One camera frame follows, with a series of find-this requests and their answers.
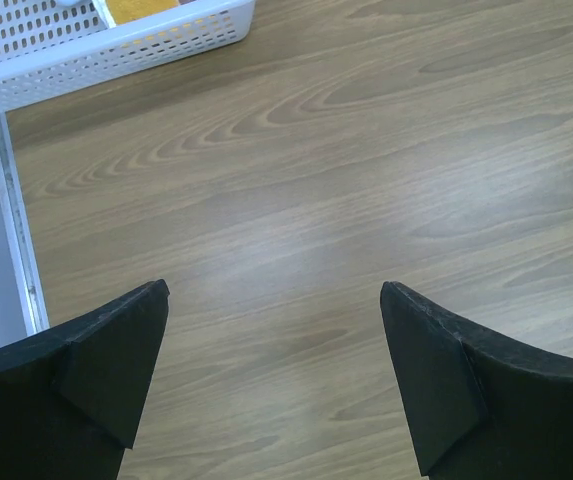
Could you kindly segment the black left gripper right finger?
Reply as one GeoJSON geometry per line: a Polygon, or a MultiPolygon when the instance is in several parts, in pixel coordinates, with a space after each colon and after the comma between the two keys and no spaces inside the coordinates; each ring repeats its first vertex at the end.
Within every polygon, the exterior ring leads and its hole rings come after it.
{"type": "Polygon", "coordinates": [[[382,286],[380,308],[423,477],[573,479],[573,358],[399,282],[382,286]]]}

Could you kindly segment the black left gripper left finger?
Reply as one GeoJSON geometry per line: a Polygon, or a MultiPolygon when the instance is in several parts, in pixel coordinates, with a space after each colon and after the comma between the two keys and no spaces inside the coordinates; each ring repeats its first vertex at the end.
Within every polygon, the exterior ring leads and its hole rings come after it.
{"type": "Polygon", "coordinates": [[[0,348],[0,479],[114,479],[169,313],[163,280],[0,348]]]}

